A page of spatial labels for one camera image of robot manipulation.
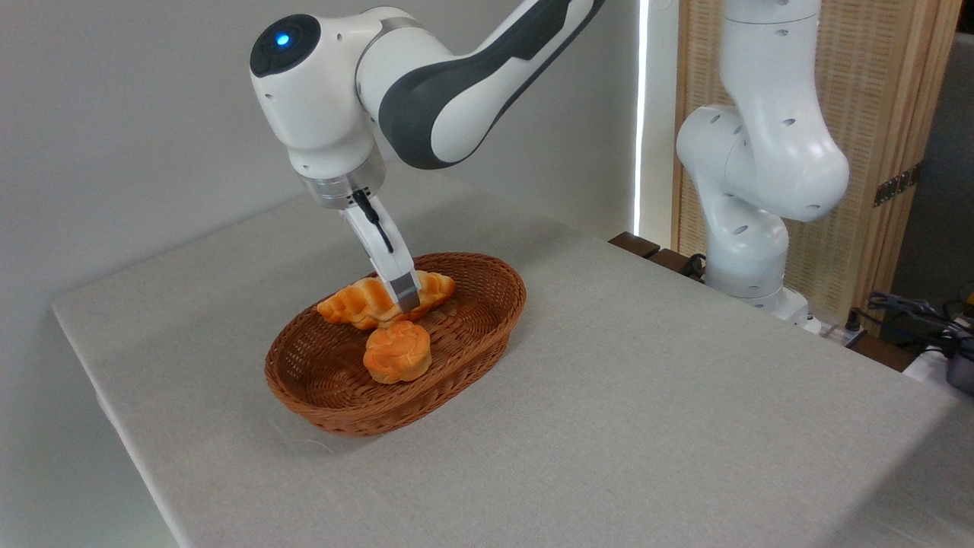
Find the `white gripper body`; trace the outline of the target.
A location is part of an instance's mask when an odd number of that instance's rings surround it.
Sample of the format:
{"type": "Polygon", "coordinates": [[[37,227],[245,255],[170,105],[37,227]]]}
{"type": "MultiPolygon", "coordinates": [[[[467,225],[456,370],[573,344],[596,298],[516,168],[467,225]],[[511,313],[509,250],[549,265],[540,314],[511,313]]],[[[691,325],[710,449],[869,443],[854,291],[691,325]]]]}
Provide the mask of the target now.
{"type": "Polygon", "coordinates": [[[415,270],[403,236],[379,198],[353,193],[345,198],[345,204],[343,218],[352,226],[383,282],[415,270]]]}

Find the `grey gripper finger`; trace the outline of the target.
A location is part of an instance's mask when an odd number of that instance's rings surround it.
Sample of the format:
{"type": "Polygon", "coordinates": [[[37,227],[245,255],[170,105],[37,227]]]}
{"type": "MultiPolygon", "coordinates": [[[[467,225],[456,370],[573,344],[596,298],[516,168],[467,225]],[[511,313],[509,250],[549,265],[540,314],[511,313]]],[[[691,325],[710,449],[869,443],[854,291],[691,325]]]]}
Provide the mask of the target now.
{"type": "Polygon", "coordinates": [[[410,270],[403,276],[387,280],[387,292],[403,314],[408,314],[420,306],[421,288],[422,284],[416,270],[410,270]]]}

